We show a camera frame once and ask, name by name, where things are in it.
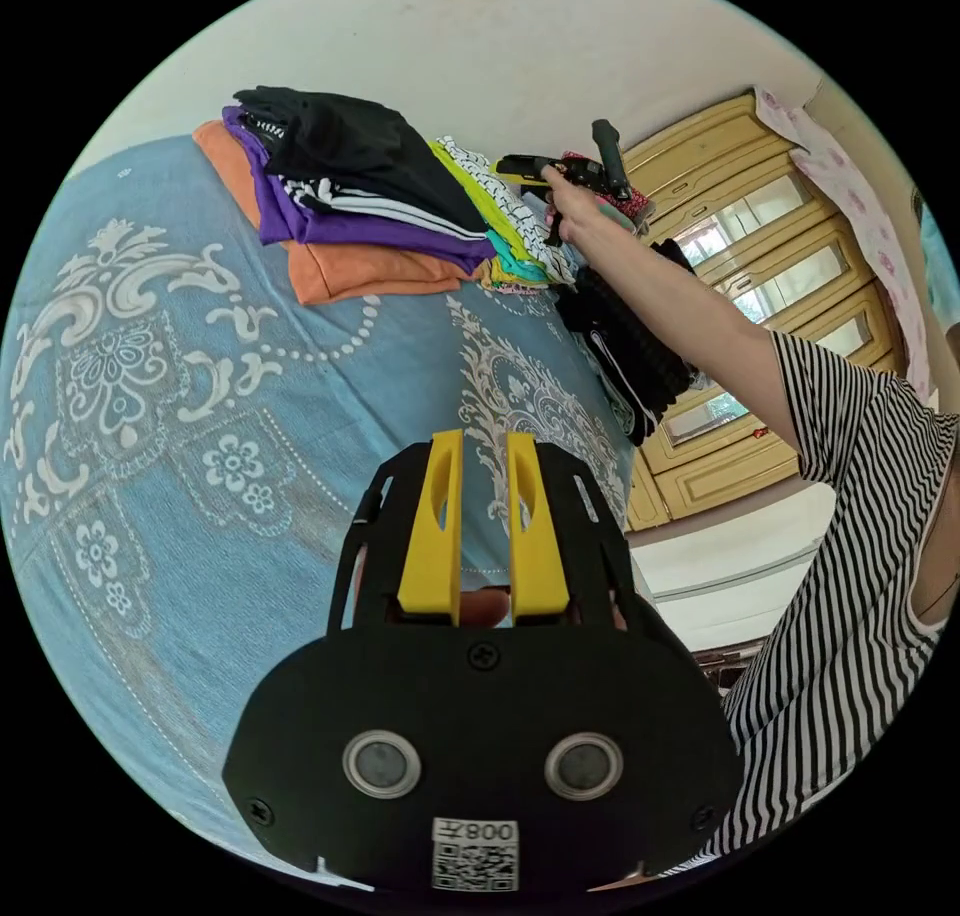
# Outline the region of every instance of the cabinet door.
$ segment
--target cabinet door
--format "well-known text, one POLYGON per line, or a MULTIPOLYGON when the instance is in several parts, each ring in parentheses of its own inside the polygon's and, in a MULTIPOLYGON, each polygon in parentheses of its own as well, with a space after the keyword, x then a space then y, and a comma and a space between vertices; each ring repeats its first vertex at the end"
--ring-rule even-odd
POLYGON ((630 182, 657 204, 657 216, 743 169, 791 149, 756 117, 753 93, 674 123, 623 156, 630 182))
POLYGON ((800 471, 797 454, 773 433, 739 442, 656 476, 674 519, 712 509, 800 471))
MULTIPOLYGON (((855 363, 870 366, 891 348, 889 327, 876 280, 838 303, 828 312, 795 330, 796 335, 812 339, 855 363)), ((765 428, 747 408, 720 387, 697 393, 687 402, 672 406, 657 431, 643 444, 641 452, 655 475, 678 474, 696 460, 717 454, 747 439, 753 443, 754 433, 765 428)), ((744 495, 751 489, 737 491, 731 471, 730 492, 744 495)), ((657 486, 674 518, 678 513, 664 484, 657 486)))
MULTIPOLYGON (((715 285, 752 322, 792 333, 874 276, 839 214, 808 229, 715 285)), ((674 412, 704 396, 689 390, 674 412)))
POLYGON ((635 532, 669 521, 670 513, 660 496, 660 490, 638 452, 634 458, 630 499, 627 503, 627 529, 635 532))
POLYGON ((675 239, 697 275, 712 286, 836 212, 790 157, 781 155, 658 216, 647 239, 675 239))

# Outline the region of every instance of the screw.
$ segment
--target screw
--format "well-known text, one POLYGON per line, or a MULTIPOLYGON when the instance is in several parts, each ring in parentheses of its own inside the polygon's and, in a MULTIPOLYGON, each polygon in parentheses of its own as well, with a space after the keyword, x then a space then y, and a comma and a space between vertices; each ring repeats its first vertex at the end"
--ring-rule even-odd
POLYGON ((247 812, 258 826, 273 825, 273 810, 262 799, 251 799, 247 812))
POLYGON ((695 833, 699 833, 710 825, 711 819, 713 819, 713 807, 701 806, 690 818, 690 828, 695 833))
POLYGON ((493 643, 474 643, 467 652, 467 662, 474 669, 488 672, 500 662, 500 650, 493 643))

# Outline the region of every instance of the glass pane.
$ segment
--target glass pane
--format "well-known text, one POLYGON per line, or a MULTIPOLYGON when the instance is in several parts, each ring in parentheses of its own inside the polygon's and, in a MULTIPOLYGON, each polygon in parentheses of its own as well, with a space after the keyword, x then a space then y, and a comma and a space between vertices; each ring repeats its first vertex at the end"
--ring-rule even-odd
POLYGON ((858 313, 853 319, 847 320, 842 326, 838 326, 832 333, 827 333, 817 342, 824 349, 829 349, 840 356, 852 356, 861 346, 866 346, 872 338, 866 313, 858 313))
POLYGON ((839 246, 824 246, 756 289, 738 296, 733 302, 752 322, 762 323, 821 286, 826 286, 847 269, 847 261, 839 246))
POLYGON ((746 416, 748 412, 747 407, 738 403, 729 393, 721 393, 685 413, 674 416, 673 419, 668 419, 663 428, 671 445, 679 446, 688 439, 709 433, 724 423, 746 416))
POLYGON ((690 264, 697 266, 722 253, 738 239, 755 233, 767 223, 785 216, 813 197, 796 173, 787 173, 754 190, 748 196, 697 220, 676 237, 690 264))

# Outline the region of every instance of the blue bedspread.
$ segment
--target blue bedspread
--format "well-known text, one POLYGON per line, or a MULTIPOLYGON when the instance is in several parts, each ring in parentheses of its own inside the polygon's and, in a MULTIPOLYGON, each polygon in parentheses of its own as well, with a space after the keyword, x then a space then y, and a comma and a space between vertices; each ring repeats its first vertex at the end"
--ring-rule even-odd
POLYGON ((256 683, 322 635, 379 463, 465 430, 472 588, 507 580, 508 430, 586 459, 621 521, 633 455, 544 298, 303 308, 286 267, 192 139, 140 146, 64 184, 0 355, 3 530, 50 665, 153 799, 282 870, 220 769, 256 683))

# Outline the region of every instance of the red object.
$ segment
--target red object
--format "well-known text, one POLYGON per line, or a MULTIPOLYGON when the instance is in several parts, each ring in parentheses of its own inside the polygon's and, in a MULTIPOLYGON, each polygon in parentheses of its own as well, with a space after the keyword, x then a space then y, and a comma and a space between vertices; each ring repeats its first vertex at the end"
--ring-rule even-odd
MULTIPOLYGON (((571 150, 567 150, 563 154, 564 159, 587 159, 587 156, 583 156, 580 153, 574 153, 571 150)), ((611 206, 619 209, 627 219, 633 219, 646 205, 650 202, 639 189, 633 190, 633 195, 630 199, 615 199, 613 196, 601 196, 600 197, 605 202, 608 202, 611 206)))

